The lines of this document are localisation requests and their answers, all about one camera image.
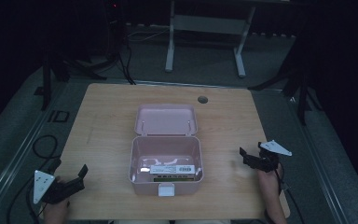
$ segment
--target cable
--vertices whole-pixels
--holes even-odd
[[[166,29],[166,30],[161,31],[161,32],[134,32],[134,33],[132,33],[132,34],[130,34],[128,36],[132,36],[132,35],[135,35],[135,34],[154,34],[154,35],[150,35],[148,37],[145,37],[144,39],[139,39],[139,40],[130,39],[131,42],[142,42],[142,41],[145,41],[147,39],[151,39],[151,38],[153,38],[155,36],[162,35],[162,34],[168,32],[168,31],[169,31],[169,29]]]
[[[131,79],[132,84],[136,85],[136,83],[132,80],[132,77],[130,76],[130,60],[131,60],[131,56],[132,56],[132,50],[131,50],[130,45],[128,44],[128,42],[127,42],[127,50],[130,52],[130,56],[129,56],[129,59],[127,60],[127,66],[126,66],[127,76]]]
[[[45,203],[45,205],[43,205],[43,208],[40,210],[39,214],[37,214],[38,217],[40,217],[40,215],[42,215],[42,213],[45,211],[46,206],[48,206],[47,203]]]
[[[302,214],[301,214],[301,211],[300,211],[300,209],[299,209],[299,207],[298,207],[298,204],[297,204],[295,198],[293,197],[292,192],[290,191],[290,187],[289,187],[289,185],[288,185],[287,183],[285,183],[285,182],[283,181],[283,177],[284,177],[284,168],[283,168],[283,165],[282,165],[280,162],[279,162],[279,164],[280,164],[281,167],[282,167],[282,178],[280,178],[280,176],[279,176],[279,174],[278,174],[278,171],[277,171],[276,169],[274,170],[274,171],[275,171],[275,175],[278,177],[278,186],[279,186],[278,191],[281,192],[281,190],[282,190],[282,185],[286,185],[286,186],[287,186],[287,188],[285,188],[284,191],[287,191],[287,193],[289,194],[290,198],[291,198],[292,201],[293,201],[293,204],[294,204],[295,207],[296,207],[298,216],[299,216],[300,219],[301,219],[301,223],[304,224],[304,223],[305,223],[305,222],[304,222],[304,218],[302,217]]]
[[[54,140],[54,146],[49,154],[49,156],[42,156],[40,155],[37,151],[36,151],[36,143],[38,143],[41,139],[44,139],[44,138],[52,138]],[[38,168],[38,170],[42,170],[44,168],[44,166],[51,160],[51,159],[54,159],[54,158],[59,158],[61,155],[57,155],[57,156],[53,156],[54,153],[56,152],[57,150],[57,147],[58,147],[58,140],[57,138],[54,136],[54,135],[51,135],[51,134],[47,134],[47,135],[43,135],[43,136],[40,136],[38,137],[36,140],[34,140],[34,143],[33,143],[33,152],[34,154],[41,158],[41,159],[45,159],[45,161],[42,163],[42,165],[40,165],[40,167]],[[28,180],[25,182],[24,185],[21,186],[21,188],[19,189],[19,191],[17,191],[16,195],[14,196],[13,200],[10,202],[10,205],[7,209],[7,224],[10,224],[10,213],[11,213],[11,209],[14,205],[14,202],[16,202],[17,198],[20,196],[20,194],[22,193],[22,191],[25,189],[25,187],[27,187],[28,184],[30,184],[30,182],[34,179],[34,176],[32,175],[30,178],[28,178]],[[37,220],[37,216],[36,214],[34,213],[34,210],[32,209],[32,206],[31,204],[29,203],[30,200],[29,200],[29,193],[30,193],[30,188],[31,188],[32,185],[30,185],[30,187],[28,187],[27,189],[27,192],[26,192],[26,200],[27,200],[27,206],[30,210],[30,216],[32,217],[33,221],[35,223],[38,223],[38,220]]]
[[[121,67],[123,68],[122,72],[124,74],[124,77],[127,79],[127,81],[131,84],[131,85],[136,85],[136,83],[133,81],[133,79],[130,76],[130,71],[129,71],[129,64],[130,64],[130,58],[127,62],[127,66],[124,65],[123,63],[123,59],[121,58],[120,53],[118,54],[118,60],[120,61]]]

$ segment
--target robotic hand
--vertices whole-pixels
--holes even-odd
[[[59,183],[54,175],[48,175],[40,171],[34,173],[34,203],[59,203],[69,196],[84,189],[83,178],[89,168],[83,165],[78,178],[66,183]]]
[[[266,173],[278,169],[278,154],[275,152],[268,151],[260,145],[261,143],[259,142],[259,158],[252,155],[248,155],[246,151],[240,147],[240,154],[243,156],[243,164],[247,164],[253,169],[261,170]]]
[[[243,164],[249,165],[253,169],[258,169],[266,173],[278,169],[279,157],[278,154],[292,156],[292,152],[281,147],[274,140],[267,143],[258,143],[260,148],[259,156],[251,156],[240,147],[240,154],[243,156]]]

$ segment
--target plastic container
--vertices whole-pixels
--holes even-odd
[[[174,196],[195,193],[203,178],[200,140],[192,105],[140,105],[132,141],[129,179],[136,194]],[[194,166],[192,179],[181,174],[156,178],[152,166]]]

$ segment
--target metal stand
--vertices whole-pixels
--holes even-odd
[[[238,76],[245,77],[246,74],[243,66],[241,53],[246,37],[248,35],[250,25],[252,23],[252,18],[255,14],[255,7],[251,7],[251,11],[246,20],[232,20],[232,19],[177,15],[175,14],[174,2],[175,2],[174,0],[171,1],[170,43],[168,45],[165,71],[171,72],[173,70],[174,30],[187,30],[187,31],[209,32],[209,33],[219,33],[219,34],[241,35],[240,44],[234,49],[234,57],[235,57],[235,62],[237,64]]]

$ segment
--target human arm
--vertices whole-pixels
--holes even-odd
[[[69,198],[55,204],[47,203],[43,210],[45,224],[64,224],[68,215]]]
[[[281,175],[282,167],[279,164],[277,174]],[[286,218],[279,199],[279,177],[274,171],[264,172],[257,170],[261,194],[266,205],[268,216],[276,224],[286,224]]]

